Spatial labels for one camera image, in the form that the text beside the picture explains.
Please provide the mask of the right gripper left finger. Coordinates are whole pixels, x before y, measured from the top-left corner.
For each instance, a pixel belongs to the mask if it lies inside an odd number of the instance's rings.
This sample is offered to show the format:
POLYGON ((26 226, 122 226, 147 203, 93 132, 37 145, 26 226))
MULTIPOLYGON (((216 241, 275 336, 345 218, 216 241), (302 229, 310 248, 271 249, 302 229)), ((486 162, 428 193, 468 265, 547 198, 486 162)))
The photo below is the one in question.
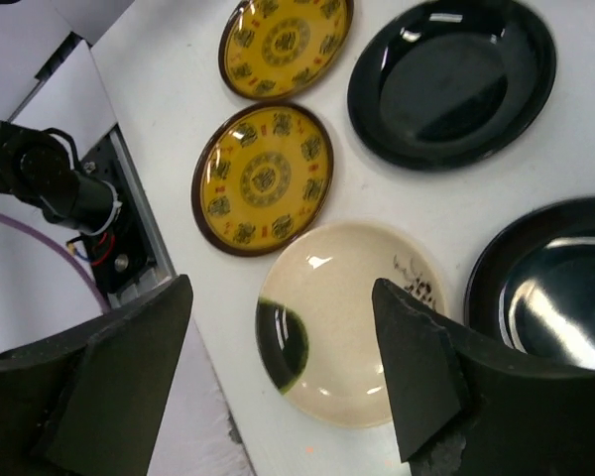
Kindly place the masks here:
POLYGON ((0 475, 147 474, 191 308, 179 275, 0 353, 0 475))

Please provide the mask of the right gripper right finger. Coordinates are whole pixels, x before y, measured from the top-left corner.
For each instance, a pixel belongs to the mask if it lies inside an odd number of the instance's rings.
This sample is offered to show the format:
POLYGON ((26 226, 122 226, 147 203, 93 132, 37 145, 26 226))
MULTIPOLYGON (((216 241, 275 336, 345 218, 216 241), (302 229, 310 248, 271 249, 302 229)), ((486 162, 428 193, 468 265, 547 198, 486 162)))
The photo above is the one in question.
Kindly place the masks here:
POLYGON ((386 279, 372 303, 413 474, 595 475, 594 370, 513 350, 386 279))

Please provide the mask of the glossy black plate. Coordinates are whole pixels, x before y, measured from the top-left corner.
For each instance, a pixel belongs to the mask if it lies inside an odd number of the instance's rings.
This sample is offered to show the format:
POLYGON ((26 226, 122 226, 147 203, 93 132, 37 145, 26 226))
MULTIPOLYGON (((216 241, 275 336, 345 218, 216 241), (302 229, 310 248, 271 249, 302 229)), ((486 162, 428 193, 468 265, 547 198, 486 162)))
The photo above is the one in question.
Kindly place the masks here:
POLYGON ((468 327, 512 349, 595 370, 595 196, 505 227, 477 259, 463 308, 468 327))

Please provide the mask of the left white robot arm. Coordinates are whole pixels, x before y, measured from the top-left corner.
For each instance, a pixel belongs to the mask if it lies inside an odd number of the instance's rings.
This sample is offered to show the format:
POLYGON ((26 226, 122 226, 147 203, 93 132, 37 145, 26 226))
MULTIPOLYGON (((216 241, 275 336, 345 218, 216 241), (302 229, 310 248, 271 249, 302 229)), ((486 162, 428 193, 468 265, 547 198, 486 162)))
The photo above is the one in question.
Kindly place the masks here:
POLYGON ((51 224, 87 236, 107 231, 123 206, 113 184, 85 173, 68 133, 6 121, 0 121, 0 194, 40 209, 51 224))

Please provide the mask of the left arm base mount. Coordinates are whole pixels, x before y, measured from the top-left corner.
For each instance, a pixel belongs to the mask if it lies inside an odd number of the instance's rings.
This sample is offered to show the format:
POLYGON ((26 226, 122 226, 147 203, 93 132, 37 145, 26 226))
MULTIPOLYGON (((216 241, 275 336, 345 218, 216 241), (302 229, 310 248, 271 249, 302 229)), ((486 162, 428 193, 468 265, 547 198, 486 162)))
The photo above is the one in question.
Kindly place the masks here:
POLYGON ((83 241, 98 290, 119 307, 172 279, 175 267, 120 128, 112 128, 81 163, 91 177, 114 185, 123 201, 107 233, 83 241))

